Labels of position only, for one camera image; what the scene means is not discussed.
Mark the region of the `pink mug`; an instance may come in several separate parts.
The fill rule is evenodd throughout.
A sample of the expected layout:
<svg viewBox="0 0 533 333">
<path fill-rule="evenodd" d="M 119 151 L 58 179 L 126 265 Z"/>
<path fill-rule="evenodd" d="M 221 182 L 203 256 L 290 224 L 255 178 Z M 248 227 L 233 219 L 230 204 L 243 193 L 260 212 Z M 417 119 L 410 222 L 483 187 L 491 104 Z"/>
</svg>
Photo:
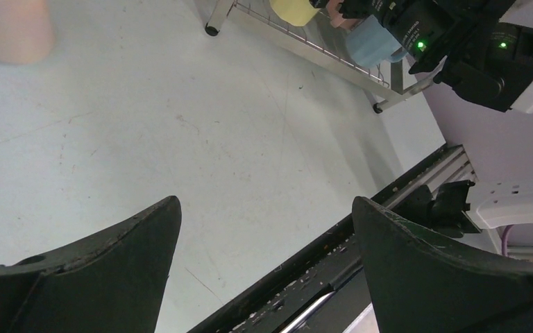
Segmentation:
<svg viewBox="0 0 533 333">
<path fill-rule="evenodd" d="M 339 9 L 341 6 L 342 0 L 329 0 L 326 10 L 328 11 L 330 17 L 330 24 L 334 28 L 342 28 L 346 31 L 352 29 L 354 24 L 357 22 L 354 19 L 346 19 L 340 13 Z"/>
</svg>

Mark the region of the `pale pink cup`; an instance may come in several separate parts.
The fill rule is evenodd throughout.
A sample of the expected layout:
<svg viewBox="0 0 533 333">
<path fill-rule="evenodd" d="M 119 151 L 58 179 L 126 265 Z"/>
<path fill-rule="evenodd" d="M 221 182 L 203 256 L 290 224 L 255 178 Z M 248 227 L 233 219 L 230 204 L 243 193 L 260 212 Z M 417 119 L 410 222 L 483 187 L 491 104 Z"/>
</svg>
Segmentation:
<svg viewBox="0 0 533 333">
<path fill-rule="evenodd" d="M 50 54 L 55 43 L 48 1 L 0 1 L 0 62 L 39 62 Z"/>
</svg>

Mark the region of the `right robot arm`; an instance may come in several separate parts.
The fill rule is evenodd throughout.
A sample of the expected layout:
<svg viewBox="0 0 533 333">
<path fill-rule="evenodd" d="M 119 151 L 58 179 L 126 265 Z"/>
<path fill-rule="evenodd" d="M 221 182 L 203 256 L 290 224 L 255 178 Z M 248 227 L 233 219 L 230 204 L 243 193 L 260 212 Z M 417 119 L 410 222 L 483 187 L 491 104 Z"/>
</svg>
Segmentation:
<svg viewBox="0 0 533 333">
<path fill-rule="evenodd" d="M 465 101 L 508 111 L 533 82 L 533 28 L 504 23 L 511 1 L 341 1 L 346 19 L 372 19 L 415 62 Z M 533 223 L 533 180 L 422 185 L 395 213 L 433 230 L 464 233 Z"/>
</svg>

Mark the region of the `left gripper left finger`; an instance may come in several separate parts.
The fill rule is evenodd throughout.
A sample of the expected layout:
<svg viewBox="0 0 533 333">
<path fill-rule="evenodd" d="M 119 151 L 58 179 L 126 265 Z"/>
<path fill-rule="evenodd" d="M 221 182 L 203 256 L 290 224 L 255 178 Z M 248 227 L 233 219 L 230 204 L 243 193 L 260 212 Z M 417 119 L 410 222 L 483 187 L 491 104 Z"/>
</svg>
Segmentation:
<svg viewBox="0 0 533 333">
<path fill-rule="evenodd" d="M 66 246 L 0 265 L 0 332 L 154 332 L 180 233 L 169 196 Z"/>
</svg>

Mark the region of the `yellow cup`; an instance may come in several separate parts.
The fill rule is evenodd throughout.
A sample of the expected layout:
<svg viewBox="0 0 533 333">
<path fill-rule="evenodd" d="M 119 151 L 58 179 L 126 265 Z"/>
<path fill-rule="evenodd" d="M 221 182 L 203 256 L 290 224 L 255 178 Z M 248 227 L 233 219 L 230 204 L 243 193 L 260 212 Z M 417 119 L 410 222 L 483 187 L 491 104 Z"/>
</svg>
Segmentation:
<svg viewBox="0 0 533 333">
<path fill-rule="evenodd" d="M 319 12 L 309 0 L 270 0 L 269 4 L 279 18 L 295 27 L 305 26 Z"/>
</svg>

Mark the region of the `light blue mug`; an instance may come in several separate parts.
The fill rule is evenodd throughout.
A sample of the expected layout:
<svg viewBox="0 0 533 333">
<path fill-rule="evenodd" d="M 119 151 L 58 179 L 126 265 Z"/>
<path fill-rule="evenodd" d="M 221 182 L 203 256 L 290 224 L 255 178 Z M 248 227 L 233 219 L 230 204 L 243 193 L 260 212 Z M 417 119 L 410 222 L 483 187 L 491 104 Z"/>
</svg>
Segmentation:
<svg viewBox="0 0 533 333">
<path fill-rule="evenodd" d="M 352 61 L 363 68 L 376 67 L 384 60 L 399 62 L 408 54 L 374 16 L 367 17 L 347 35 L 346 49 Z"/>
</svg>

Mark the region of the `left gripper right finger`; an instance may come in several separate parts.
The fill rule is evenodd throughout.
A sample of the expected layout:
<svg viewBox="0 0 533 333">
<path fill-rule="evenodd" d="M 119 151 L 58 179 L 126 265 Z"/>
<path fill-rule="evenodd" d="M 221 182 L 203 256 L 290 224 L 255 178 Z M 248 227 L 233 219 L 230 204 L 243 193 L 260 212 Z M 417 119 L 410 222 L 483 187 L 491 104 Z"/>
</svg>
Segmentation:
<svg viewBox="0 0 533 333">
<path fill-rule="evenodd" d="M 352 219 L 381 332 L 533 332 L 533 262 L 448 238 L 366 197 Z"/>
</svg>

